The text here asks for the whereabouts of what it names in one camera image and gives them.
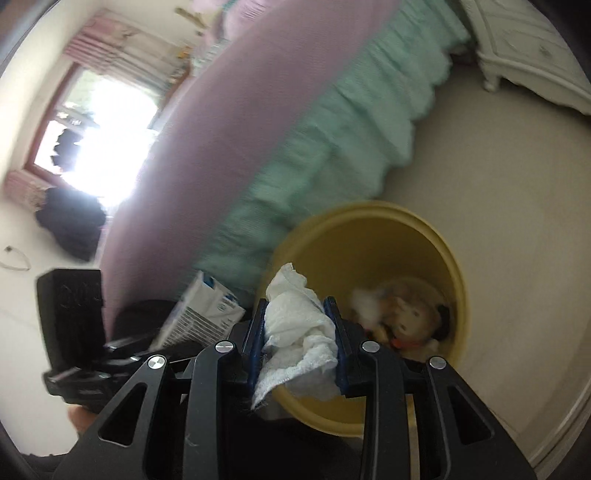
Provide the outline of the person left hand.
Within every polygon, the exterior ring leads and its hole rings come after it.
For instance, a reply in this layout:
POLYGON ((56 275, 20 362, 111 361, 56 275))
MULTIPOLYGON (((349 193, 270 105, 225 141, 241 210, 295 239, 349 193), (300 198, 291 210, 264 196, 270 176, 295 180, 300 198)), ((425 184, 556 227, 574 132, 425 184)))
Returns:
POLYGON ((97 418, 96 413, 80 405, 69 405, 67 415, 78 435, 83 435, 97 418))

